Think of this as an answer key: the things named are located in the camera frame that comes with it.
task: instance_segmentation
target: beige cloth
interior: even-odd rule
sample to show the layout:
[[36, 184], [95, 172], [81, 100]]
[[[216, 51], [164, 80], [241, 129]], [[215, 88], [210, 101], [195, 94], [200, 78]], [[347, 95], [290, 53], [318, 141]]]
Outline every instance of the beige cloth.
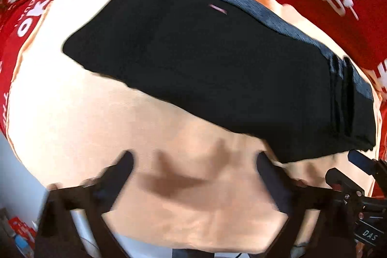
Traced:
[[[286, 215], [276, 211], [255, 171], [256, 152], [267, 149], [260, 139], [86, 71], [61, 52], [70, 34], [108, 1], [54, 0], [24, 44], [8, 101], [7, 137], [15, 154], [43, 185], [67, 187], [96, 176], [121, 151], [133, 149], [133, 176], [105, 215], [113, 230], [172, 248], [263, 251]], [[345, 56], [293, 7], [257, 1]], [[365, 153], [369, 158], [377, 158], [381, 128], [374, 90], [373, 97], [378, 145]], [[366, 194], [372, 191], [372, 177], [351, 165], [347, 153], [286, 167], [315, 186], [325, 186], [326, 171], [337, 167]], [[308, 239], [313, 224], [307, 221], [299, 241]]]

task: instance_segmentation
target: folded black garment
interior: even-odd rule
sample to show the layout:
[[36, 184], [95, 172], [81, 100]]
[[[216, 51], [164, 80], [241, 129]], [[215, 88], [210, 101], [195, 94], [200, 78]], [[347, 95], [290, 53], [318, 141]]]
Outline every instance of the folded black garment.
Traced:
[[111, 0], [63, 52], [265, 139], [283, 163], [375, 146], [371, 87], [350, 60], [254, 0]]

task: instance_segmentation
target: black object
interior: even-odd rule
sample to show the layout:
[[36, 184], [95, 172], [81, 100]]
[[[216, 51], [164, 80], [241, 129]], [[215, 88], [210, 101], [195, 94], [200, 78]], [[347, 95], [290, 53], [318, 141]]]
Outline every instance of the black object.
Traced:
[[[380, 187], [387, 187], [386, 162], [370, 160], [355, 150], [349, 153], [348, 159], [364, 167]], [[328, 170], [326, 182], [333, 188], [340, 187], [340, 191], [292, 180], [264, 152], [257, 157], [257, 170], [279, 211], [288, 215], [262, 257], [290, 257], [307, 209], [318, 209], [320, 214], [304, 258], [356, 258], [355, 239], [366, 243], [364, 258], [386, 256], [387, 200], [365, 197], [363, 189], [336, 168]]]
[[63, 52], [265, 139], [283, 163], [375, 145], [370, 86], [351, 61], [254, 0], [111, 0]]
[[101, 256], [129, 258], [101, 215], [110, 211], [133, 165], [133, 155], [126, 151], [115, 165], [86, 185], [62, 189], [53, 185], [40, 216], [34, 257], [90, 258], [70, 213], [73, 209], [84, 209]]

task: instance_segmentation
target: black cloth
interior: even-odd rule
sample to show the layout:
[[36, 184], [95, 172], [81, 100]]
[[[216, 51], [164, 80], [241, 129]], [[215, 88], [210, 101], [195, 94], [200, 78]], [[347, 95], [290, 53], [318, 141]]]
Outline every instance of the black cloth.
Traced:
[[327, 59], [222, 0], [111, 0], [63, 52], [85, 69], [265, 139], [283, 163], [375, 146], [373, 100], [359, 92], [349, 59]]

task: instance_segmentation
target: peach fabric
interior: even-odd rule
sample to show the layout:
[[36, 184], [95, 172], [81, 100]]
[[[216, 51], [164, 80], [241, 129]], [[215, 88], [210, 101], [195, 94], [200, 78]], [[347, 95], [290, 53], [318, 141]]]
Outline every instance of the peach fabric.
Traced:
[[[257, 1], [345, 56], [293, 7]], [[7, 112], [7, 137], [15, 154], [43, 185], [67, 187], [98, 175], [121, 151], [132, 149], [133, 176], [105, 215], [114, 231], [172, 248], [262, 252], [286, 219], [255, 171], [256, 153], [270, 151], [262, 140], [86, 71], [61, 52], [70, 34], [107, 2], [53, 0], [20, 50]], [[375, 90], [373, 97], [378, 145], [364, 153], [369, 158], [378, 156], [381, 128]], [[347, 152], [286, 165], [293, 177], [315, 186], [326, 186], [324, 175], [332, 167], [370, 195], [372, 177], [351, 165]], [[315, 220], [311, 212], [300, 242], [308, 239]]]

